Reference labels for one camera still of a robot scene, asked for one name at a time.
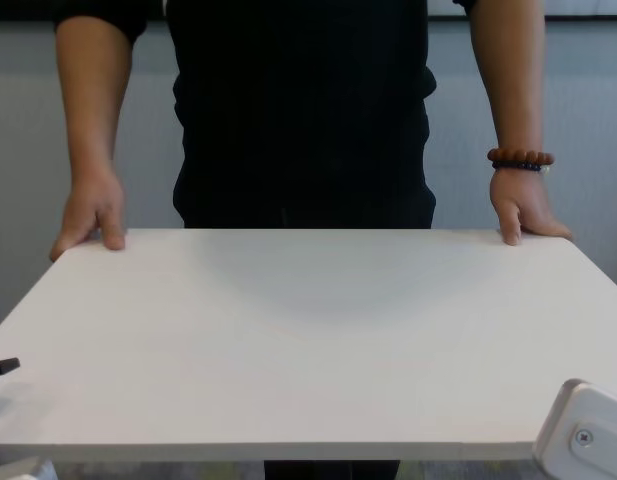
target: wrist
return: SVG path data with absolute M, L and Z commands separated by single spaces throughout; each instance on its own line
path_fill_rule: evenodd
M 524 133 L 520 129 L 519 131 L 500 135 L 499 148 L 541 152 L 543 150 L 543 138 L 538 133 Z
M 79 158 L 71 161 L 71 177 L 73 186 L 82 182 L 98 181 L 115 175 L 112 161 L 107 158 Z

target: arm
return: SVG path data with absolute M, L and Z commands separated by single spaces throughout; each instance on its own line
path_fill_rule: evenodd
M 145 27 L 144 11 L 136 4 L 68 0 L 58 12 L 57 60 L 72 190 L 53 261 L 97 229 L 107 248 L 124 248 L 123 191 L 112 159 L 132 44 Z
M 541 151 L 543 1 L 478 0 L 470 11 L 470 25 L 499 146 Z M 491 200 L 510 245 L 519 243 L 522 230 L 571 236 L 552 213 L 541 174 L 498 170 L 491 182 Z
M 131 46 L 109 23 L 75 17 L 57 29 L 57 61 L 75 181 L 111 168 Z
M 479 0 L 470 25 L 499 146 L 541 150 L 543 2 Z

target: white table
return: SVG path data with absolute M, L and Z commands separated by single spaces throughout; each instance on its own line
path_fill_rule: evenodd
M 0 459 L 529 458 L 561 384 L 617 393 L 617 287 L 494 232 L 133 231 L 0 327 Z

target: gray wall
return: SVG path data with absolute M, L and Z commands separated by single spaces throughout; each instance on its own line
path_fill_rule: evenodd
M 428 101 L 427 171 L 438 197 L 436 226 L 494 228 L 484 153 L 495 138 L 467 25 L 431 30 L 439 89 Z M 546 148 L 559 159 L 548 177 L 555 209 L 617 282 L 617 23 L 551 24 L 547 56 Z M 171 206 L 182 159 L 174 75 L 167 33 L 153 27 L 136 50 L 119 136 L 131 227 L 180 226 Z M 47 25 L 0 24 L 0 321 L 49 266 L 67 165 L 52 33 Z

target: finger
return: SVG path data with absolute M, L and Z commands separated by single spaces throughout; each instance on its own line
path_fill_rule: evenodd
M 543 235 L 546 237 L 561 237 L 567 240 L 572 240 L 573 235 L 570 229 L 563 223 L 557 220 L 550 220 L 544 223 L 538 223 L 533 225 L 532 228 L 527 227 L 528 231 L 536 235 Z
M 513 202 L 505 202 L 495 207 L 499 216 L 501 235 L 508 245 L 518 245 L 521 241 L 521 223 L 519 207 Z
M 121 212 L 108 210 L 99 216 L 99 226 L 104 246 L 108 250 L 123 250 L 126 246 Z
M 66 250 L 82 243 L 90 234 L 87 223 L 79 225 L 65 225 L 50 251 L 50 260 L 56 262 Z

